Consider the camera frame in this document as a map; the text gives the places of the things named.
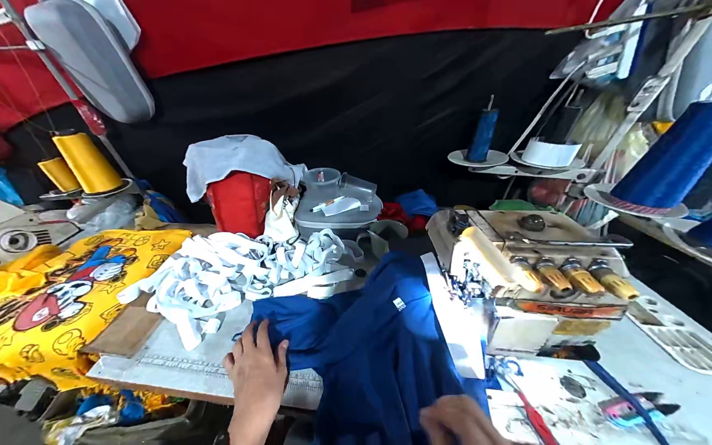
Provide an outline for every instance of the cartoon character print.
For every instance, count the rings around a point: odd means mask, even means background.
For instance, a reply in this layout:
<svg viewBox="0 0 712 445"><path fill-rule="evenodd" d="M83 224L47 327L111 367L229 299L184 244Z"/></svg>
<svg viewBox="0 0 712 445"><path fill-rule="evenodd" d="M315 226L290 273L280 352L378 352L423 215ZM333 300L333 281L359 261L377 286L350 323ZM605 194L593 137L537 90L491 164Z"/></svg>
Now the cartoon character print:
<svg viewBox="0 0 712 445"><path fill-rule="evenodd" d="M79 315L87 303L78 299L87 295L95 283L120 281L125 266L135 260L135 248L117 248L122 239L102 242L92 253L69 261L68 266L48 275L49 279L69 276L54 283L29 299L9 300L0 306L0 325L15 317L14 331L26 331L37 326L49 330L63 321Z"/></svg>
<svg viewBox="0 0 712 445"><path fill-rule="evenodd" d="M81 312L86 304L78 299L87 295L94 283L119 276L128 258L136 253L134 248L125 248L109 256L112 248L121 241L114 239L102 243L66 281L54 284L38 294L15 317L13 330L26 331L49 319L63 321Z"/></svg>

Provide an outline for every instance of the machine label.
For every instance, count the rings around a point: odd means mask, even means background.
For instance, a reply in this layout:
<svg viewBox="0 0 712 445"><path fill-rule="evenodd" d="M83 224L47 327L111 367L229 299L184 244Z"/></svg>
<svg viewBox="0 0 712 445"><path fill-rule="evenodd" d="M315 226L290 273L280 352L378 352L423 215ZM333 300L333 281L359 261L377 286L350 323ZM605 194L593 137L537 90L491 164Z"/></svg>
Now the machine label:
<svg viewBox="0 0 712 445"><path fill-rule="evenodd" d="M572 319L621 319L625 306L580 307L549 302L515 301L513 305L525 312L535 314L561 315Z"/></svg>

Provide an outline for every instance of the hand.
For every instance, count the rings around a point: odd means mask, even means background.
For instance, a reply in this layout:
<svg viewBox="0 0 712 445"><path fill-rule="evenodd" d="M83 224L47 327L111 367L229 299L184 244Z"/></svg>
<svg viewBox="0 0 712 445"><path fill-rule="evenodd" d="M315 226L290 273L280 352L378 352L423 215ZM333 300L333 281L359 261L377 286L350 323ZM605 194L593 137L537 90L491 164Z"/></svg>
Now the hand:
<svg viewBox="0 0 712 445"><path fill-rule="evenodd" d="M224 358L224 368L235 389L235 411L230 421L230 443L262 445L279 410L287 382L287 345L283 340L276 355L268 340L268 320L263 320L254 338L255 322Z"/></svg>
<svg viewBox="0 0 712 445"><path fill-rule="evenodd" d="M430 445L512 445L469 396L444 396L419 412Z"/></svg>

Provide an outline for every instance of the red tent wall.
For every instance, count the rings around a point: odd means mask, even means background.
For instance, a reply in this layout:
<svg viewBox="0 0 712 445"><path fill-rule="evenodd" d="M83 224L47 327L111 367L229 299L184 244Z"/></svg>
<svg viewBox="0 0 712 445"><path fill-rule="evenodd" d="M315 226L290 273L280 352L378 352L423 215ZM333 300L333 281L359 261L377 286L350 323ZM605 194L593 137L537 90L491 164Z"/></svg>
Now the red tent wall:
<svg viewBox="0 0 712 445"><path fill-rule="evenodd" d="M620 2L606 0L597 19L606 18ZM34 1L13 3L23 9ZM593 0L126 0L126 4L143 30L133 58L149 78L388 35L576 25L587 22L596 5ZM22 43L14 25L0 26L0 45ZM34 54L0 52L0 130L66 101Z"/></svg>

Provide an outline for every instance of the red plastic bag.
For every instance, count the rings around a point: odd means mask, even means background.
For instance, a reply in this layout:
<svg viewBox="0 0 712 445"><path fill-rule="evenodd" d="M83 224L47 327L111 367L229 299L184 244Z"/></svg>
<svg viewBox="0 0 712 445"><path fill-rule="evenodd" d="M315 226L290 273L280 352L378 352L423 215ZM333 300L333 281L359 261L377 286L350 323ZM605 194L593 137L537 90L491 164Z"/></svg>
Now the red plastic bag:
<svg viewBox="0 0 712 445"><path fill-rule="evenodd" d="M232 172L206 189L216 228L222 232L262 235L271 196L271 180L253 173Z"/></svg>

